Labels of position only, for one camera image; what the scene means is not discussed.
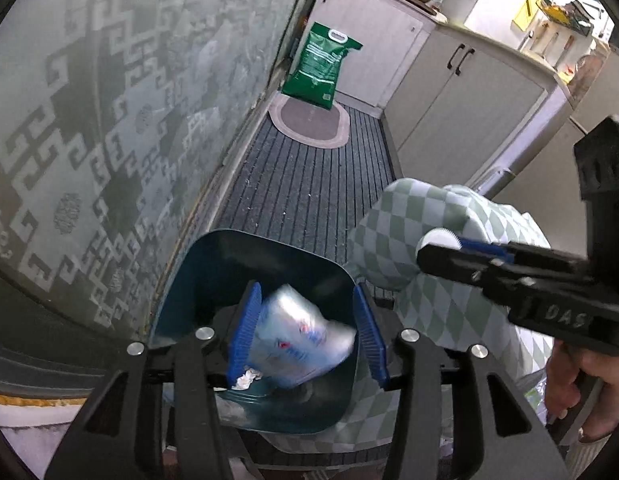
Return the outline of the white knit sleeve forearm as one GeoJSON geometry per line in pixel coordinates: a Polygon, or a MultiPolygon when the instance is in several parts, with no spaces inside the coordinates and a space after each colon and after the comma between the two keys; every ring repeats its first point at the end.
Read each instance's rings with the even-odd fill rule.
{"type": "Polygon", "coordinates": [[[571,479],[577,479],[594,461],[609,441],[611,434],[598,439],[586,437],[580,431],[576,441],[570,446],[565,458],[565,466],[571,479]]]}

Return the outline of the person's right hand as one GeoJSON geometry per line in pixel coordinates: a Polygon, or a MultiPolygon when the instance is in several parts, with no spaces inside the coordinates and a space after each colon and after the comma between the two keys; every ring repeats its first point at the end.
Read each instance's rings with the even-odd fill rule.
{"type": "Polygon", "coordinates": [[[619,424],[619,356],[570,347],[556,339],[547,362],[545,404],[550,415],[567,416],[581,400],[575,382],[580,372],[602,380],[598,401],[582,426],[582,439],[595,442],[612,434],[619,424]]]}

